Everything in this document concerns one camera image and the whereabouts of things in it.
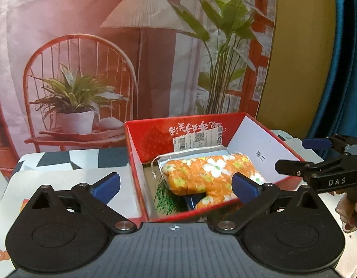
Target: white lampshade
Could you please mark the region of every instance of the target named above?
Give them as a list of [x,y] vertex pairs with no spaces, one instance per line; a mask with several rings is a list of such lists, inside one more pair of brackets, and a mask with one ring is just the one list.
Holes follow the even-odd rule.
[[149,27],[192,32],[167,0],[122,0],[101,27]]

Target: floor lamp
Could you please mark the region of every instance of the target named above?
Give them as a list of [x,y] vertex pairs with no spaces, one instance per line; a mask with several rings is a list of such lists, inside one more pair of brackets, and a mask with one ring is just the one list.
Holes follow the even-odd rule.
[[177,31],[191,31],[191,28],[177,15],[167,0],[122,0],[109,14],[101,27],[133,27],[139,28],[137,53],[137,119],[139,103],[139,80],[143,28],[164,28]]

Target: wooden chair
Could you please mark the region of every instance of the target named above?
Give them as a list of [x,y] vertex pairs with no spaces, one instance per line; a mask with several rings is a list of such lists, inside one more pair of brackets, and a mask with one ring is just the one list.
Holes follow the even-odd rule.
[[44,118],[39,105],[30,104],[49,93],[46,85],[36,79],[55,78],[63,80],[59,64],[64,64],[73,73],[104,75],[106,85],[115,88],[115,93],[127,97],[128,101],[113,101],[109,107],[100,109],[100,118],[115,117],[122,122],[133,119],[133,98],[136,91],[136,75],[127,55],[114,43],[89,34],[68,34],[56,38],[40,47],[29,59],[23,77],[24,102],[31,137],[25,143],[33,143],[37,152],[40,145],[87,148],[118,147],[125,145],[125,134],[92,141],[59,140],[44,131],[58,129],[55,113]]

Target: yellow wall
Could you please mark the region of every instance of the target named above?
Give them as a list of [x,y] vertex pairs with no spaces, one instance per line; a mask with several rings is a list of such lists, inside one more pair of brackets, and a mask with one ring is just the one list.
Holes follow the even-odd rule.
[[274,43],[257,119],[305,137],[332,56],[335,0],[278,0]]

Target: red box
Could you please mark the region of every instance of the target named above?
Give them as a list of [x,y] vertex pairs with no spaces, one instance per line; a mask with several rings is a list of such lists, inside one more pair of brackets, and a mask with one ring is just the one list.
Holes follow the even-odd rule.
[[147,164],[159,155],[173,152],[173,138],[223,127],[222,144],[230,152],[247,155],[267,182],[278,185],[282,190],[295,190],[300,177],[287,177],[275,171],[279,159],[303,159],[286,146],[270,130],[246,113],[198,115],[159,119],[134,120],[126,122],[127,147],[133,180],[143,221],[190,222],[213,211],[226,209],[238,199],[195,211],[187,211],[166,218],[154,218],[155,207],[147,185],[142,164]]

